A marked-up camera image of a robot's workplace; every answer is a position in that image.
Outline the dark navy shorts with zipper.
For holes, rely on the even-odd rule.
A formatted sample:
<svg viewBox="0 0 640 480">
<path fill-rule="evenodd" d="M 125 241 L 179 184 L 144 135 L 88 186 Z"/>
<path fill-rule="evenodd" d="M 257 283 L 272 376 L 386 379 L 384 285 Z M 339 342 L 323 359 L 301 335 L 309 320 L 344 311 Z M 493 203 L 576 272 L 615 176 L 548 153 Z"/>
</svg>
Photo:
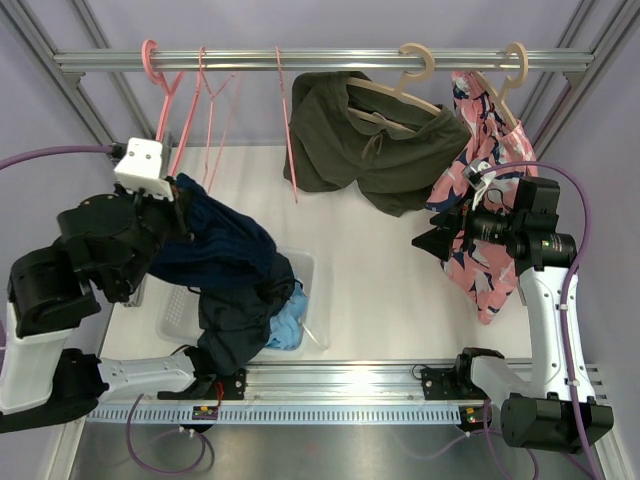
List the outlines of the dark navy shorts with zipper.
<svg viewBox="0 0 640 480">
<path fill-rule="evenodd" d="M 217 375 L 244 367 L 268 343 L 270 320 L 294 293 L 296 279 L 289 260 L 276 254 L 266 279 L 241 288 L 203 289 L 199 293 L 197 347 Z"/>
</svg>

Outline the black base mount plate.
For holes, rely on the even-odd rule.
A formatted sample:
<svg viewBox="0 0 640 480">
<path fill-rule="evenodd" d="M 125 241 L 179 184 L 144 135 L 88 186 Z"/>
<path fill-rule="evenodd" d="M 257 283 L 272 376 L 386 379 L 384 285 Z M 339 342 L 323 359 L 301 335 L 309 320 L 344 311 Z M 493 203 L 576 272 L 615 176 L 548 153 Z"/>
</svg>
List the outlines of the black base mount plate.
<svg viewBox="0 0 640 480">
<path fill-rule="evenodd" d="M 161 391 L 158 400 L 243 400 L 247 371 L 238 369 L 231 375 L 197 378 L 189 387 L 179 392 Z"/>
<path fill-rule="evenodd" d="M 426 400 L 485 400 L 486 393 L 470 377 L 470 370 L 425 367 L 420 371 L 421 386 Z"/>
</svg>

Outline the wooden hanger with olive shorts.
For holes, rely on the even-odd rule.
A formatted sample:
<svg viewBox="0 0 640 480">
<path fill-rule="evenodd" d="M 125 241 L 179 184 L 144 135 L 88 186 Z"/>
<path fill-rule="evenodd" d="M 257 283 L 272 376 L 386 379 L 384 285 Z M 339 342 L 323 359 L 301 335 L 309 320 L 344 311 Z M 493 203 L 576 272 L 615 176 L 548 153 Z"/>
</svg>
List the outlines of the wooden hanger with olive shorts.
<svg viewBox="0 0 640 480">
<path fill-rule="evenodd" d="M 355 77 L 351 77 L 347 81 L 347 84 L 351 85 L 352 87 L 370 90 L 382 95 L 386 95 L 388 97 L 395 98 L 401 103 L 419 108 L 431 115 L 439 115 L 441 112 L 440 108 L 405 92 L 405 89 L 409 84 L 423 82 L 425 80 L 428 80 L 434 74 L 436 61 L 433 54 L 428 48 L 418 43 L 406 43 L 399 48 L 398 53 L 401 55 L 417 55 L 424 62 L 424 68 L 418 73 L 410 73 L 409 71 L 404 71 L 395 87 L 389 87 L 383 84 Z M 384 126 L 387 129 L 398 132 L 413 133 L 413 130 L 409 129 L 403 124 L 389 120 L 378 112 L 365 112 L 353 107 L 348 107 L 348 112 L 364 121 Z"/>
</svg>

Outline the navy drawstring shorts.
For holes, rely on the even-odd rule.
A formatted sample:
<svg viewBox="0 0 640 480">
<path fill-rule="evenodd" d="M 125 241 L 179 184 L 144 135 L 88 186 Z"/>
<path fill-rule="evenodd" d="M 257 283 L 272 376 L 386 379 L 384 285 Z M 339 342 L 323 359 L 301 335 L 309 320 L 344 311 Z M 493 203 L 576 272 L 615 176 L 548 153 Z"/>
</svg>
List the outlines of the navy drawstring shorts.
<svg viewBox="0 0 640 480">
<path fill-rule="evenodd" d="M 149 274 L 164 282 L 199 289 L 242 288 L 264 281 L 275 259 L 276 244 L 251 217 L 209 196 L 181 173 L 176 186 L 190 196 L 189 241 L 168 241 Z"/>
</svg>

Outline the pink patterned shorts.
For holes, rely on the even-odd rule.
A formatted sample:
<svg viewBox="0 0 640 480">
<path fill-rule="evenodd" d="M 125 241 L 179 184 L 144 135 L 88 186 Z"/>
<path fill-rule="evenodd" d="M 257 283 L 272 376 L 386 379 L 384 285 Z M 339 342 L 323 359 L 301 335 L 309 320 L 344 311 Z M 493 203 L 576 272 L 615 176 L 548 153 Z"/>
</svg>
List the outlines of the pink patterned shorts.
<svg viewBox="0 0 640 480">
<path fill-rule="evenodd" d="M 436 181 L 426 201 L 426 208 L 438 213 L 471 191 L 463 170 L 473 161 L 495 166 L 536 160 L 522 124 L 507 125 L 476 74 L 458 71 L 451 75 L 451 80 L 454 114 L 471 137 Z M 456 235 L 451 258 L 443 261 L 441 268 L 474 301 L 483 324 L 491 323 L 517 286 L 515 263 L 503 246 L 476 240 L 464 251 L 461 234 Z"/>
</svg>

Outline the olive green shorts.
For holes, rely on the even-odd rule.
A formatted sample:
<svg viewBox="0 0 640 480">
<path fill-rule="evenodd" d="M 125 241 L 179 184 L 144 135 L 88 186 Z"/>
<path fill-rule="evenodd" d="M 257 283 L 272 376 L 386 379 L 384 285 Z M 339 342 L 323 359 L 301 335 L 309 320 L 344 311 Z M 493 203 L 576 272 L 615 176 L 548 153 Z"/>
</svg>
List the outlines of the olive green shorts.
<svg viewBox="0 0 640 480">
<path fill-rule="evenodd" d="M 318 72 L 294 80 L 292 152 L 283 176 L 307 193 L 355 184 L 375 208 L 395 217 L 421 210 L 470 131 L 445 106 L 431 114 L 348 82 L 364 76 Z"/>
</svg>

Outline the light blue shorts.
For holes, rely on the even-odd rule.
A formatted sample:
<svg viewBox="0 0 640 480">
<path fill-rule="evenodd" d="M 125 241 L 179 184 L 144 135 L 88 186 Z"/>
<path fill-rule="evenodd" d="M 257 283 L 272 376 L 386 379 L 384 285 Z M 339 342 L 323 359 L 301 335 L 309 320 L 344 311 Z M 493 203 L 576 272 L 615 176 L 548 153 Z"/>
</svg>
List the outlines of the light blue shorts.
<svg viewBox="0 0 640 480">
<path fill-rule="evenodd" d="M 302 340 L 302 322 L 308 306 L 303 284 L 297 280 L 292 295 L 283 308 L 270 319 L 270 335 L 266 348 L 292 351 Z"/>
</svg>

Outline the white plastic basket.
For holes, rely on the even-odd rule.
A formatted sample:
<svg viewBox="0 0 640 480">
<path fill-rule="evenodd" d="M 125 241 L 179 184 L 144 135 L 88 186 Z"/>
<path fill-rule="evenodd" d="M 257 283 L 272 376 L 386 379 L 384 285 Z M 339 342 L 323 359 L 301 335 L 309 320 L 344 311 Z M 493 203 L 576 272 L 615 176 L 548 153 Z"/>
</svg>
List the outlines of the white plastic basket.
<svg viewBox="0 0 640 480">
<path fill-rule="evenodd" d="M 278 251 L 288 258 L 308 299 L 305 313 L 299 320 L 301 341 L 294 350 L 265 348 L 254 358 L 254 362 L 293 361 L 308 352 L 326 351 L 330 344 L 329 323 L 323 313 L 319 313 L 319 305 L 328 285 L 325 265 L 304 250 L 280 247 Z M 198 322 L 198 295 L 183 286 L 164 286 L 164 304 L 157 318 L 156 333 L 165 341 L 195 346 L 202 333 Z"/>
</svg>

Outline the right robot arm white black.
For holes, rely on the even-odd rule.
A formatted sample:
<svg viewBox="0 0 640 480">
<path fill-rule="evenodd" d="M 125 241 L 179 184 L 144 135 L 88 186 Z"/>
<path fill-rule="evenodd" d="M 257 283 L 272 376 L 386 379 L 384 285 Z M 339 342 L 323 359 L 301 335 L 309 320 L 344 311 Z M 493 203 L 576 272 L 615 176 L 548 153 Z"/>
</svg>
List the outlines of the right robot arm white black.
<svg viewBox="0 0 640 480">
<path fill-rule="evenodd" d="M 610 407 L 600 405 L 584 366 L 576 314 L 578 249 L 557 232 L 560 187 L 554 180 L 524 177 L 506 214 L 473 207 L 465 197 L 437 214 L 432 229 L 414 247 L 440 260 L 482 240 L 503 246 L 515 263 L 518 289 L 527 309 L 532 368 L 522 380 L 496 350 L 467 347 L 450 369 L 425 367 L 427 398 L 490 399 L 500 410 L 500 429 L 511 447 L 576 454 L 614 425 Z"/>
</svg>

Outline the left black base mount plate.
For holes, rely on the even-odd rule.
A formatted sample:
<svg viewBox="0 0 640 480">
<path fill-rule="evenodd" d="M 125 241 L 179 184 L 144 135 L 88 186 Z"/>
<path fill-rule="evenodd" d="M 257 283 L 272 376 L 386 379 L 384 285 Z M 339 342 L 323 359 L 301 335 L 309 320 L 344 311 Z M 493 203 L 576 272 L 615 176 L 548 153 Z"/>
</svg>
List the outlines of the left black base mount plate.
<svg viewBox="0 0 640 480">
<path fill-rule="evenodd" d="M 179 392 L 161 391 L 158 400 L 243 400 L 247 371 L 238 369 L 231 375 L 197 378 L 189 387 Z"/>
</svg>

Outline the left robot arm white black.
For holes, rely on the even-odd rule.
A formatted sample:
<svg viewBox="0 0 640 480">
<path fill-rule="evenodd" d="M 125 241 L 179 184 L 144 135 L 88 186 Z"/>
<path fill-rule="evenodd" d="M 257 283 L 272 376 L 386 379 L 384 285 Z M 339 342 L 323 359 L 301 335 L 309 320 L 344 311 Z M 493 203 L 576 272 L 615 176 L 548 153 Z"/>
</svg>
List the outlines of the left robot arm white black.
<svg viewBox="0 0 640 480">
<path fill-rule="evenodd" d="M 171 183 L 166 199 L 138 190 L 84 200 L 58 216 L 61 235 L 14 262 L 7 288 L 1 368 L 4 433 L 65 424 L 130 396 L 201 399 L 215 385 L 206 354 L 188 347 L 161 358 L 101 359 L 66 347 L 83 319 L 100 312 L 94 292 L 127 301 L 169 241 L 190 242 L 193 193 Z"/>
</svg>

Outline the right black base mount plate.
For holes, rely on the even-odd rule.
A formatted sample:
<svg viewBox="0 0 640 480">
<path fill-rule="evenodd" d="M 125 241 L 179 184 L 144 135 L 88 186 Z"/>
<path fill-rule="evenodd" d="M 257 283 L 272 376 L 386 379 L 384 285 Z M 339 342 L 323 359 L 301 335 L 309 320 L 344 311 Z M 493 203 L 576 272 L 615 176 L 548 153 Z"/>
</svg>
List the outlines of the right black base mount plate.
<svg viewBox="0 0 640 480">
<path fill-rule="evenodd" d="M 421 386 L 426 400 L 485 400 L 486 393 L 470 377 L 470 370 L 425 367 L 420 371 Z"/>
</svg>

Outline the thick pink plastic hanger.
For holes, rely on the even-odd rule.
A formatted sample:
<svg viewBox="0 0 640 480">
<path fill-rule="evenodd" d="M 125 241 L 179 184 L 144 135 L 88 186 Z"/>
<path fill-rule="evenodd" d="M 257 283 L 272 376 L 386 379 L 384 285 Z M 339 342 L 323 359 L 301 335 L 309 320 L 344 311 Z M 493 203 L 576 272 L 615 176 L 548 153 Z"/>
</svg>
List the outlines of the thick pink plastic hanger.
<svg viewBox="0 0 640 480">
<path fill-rule="evenodd" d="M 169 82 L 166 76 L 155 69 L 152 65 L 152 54 L 157 49 L 157 42 L 152 39 L 147 39 L 143 42 L 141 47 L 141 59 L 143 70 L 148 78 L 148 80 L 159 86 L 164 94 L 164 100 L 162 109 L 160 112 L 158 125 L 155 134 L 155 140 L 161 142 L 164 139 L 165 134 L 168 132 L 168 121 L 171 113 L 171 108 L 173 106 L 174 97 L 176 92 L 181 85 L 181 82 L 184 78 L 185 72 L 180 71 L 173 79 L 172 82 Z M 181 166 L 182 157 L 184 155 L 184 150 L 186 149 L 188 139 L 191 133 L 193 119 L 196 113 L 197 105 L 200 99 L 201 93 L 201 80 L 196 80 L 196 88 L 194 91 L 194 95 L 192 98 L 191 106 L 189 112 L 187 114 L 182 133 L 180 136 L 180 140 L 178 142 L 178 146 L 175 153 L 175 159 L 171 165 L 169 170 L 169 175 L 172 177 L 176 177 Z"/>
</svg>

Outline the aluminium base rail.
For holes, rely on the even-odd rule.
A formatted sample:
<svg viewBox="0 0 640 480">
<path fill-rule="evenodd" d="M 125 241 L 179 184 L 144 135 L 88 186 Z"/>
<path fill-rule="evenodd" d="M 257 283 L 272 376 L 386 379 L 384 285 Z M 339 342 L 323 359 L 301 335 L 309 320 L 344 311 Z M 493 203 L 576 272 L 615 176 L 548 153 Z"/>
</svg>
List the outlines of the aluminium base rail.
<svg viewBox="0 0 640 480">
<path fill-rule="evenodd" d="M 400 364 L 283 364 L 250 365 L 245 370 L 243 400 L 294 401 L 425 401 L 478 402 L 480 400 L 426 400 L 420 371 L 424 366 Z M 106 390 L 98 402 L 125 402 L 139 395 L 157 399 L 161 391 L 179 392 L 197 378 L 217 376 L 210 369 L 196 368 L 184 355 L 145 360 L 103 359 L 98 371 Z"/>
</svg>

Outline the aluminium hanging rail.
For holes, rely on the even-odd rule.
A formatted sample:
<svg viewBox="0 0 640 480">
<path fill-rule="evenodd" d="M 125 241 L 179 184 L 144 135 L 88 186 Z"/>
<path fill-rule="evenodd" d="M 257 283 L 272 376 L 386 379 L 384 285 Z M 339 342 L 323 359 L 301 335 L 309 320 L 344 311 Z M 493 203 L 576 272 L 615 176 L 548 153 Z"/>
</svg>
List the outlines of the aluminium hanging rail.
<svg viewBox="0 0 640 480">
<path fill-rule="evenodd" d="M 433 48 L 435 69 L 510 71 L 518 68 L 514 54 L 501 49 Z M 60 51 L 53 55 L 63 72 L 138 72 L 143 70 L 140 50 L 90 49 Z M 424 68 L 417 53 L 401 53 L 396 49 L 373 48 L 267 48 L 240 50 L 162 50 L 150 54 L 156 71 L 187 71 L 204 67 L 217 71 L 289 71 L 379 70 L 411 71 Z"/>
</svg>

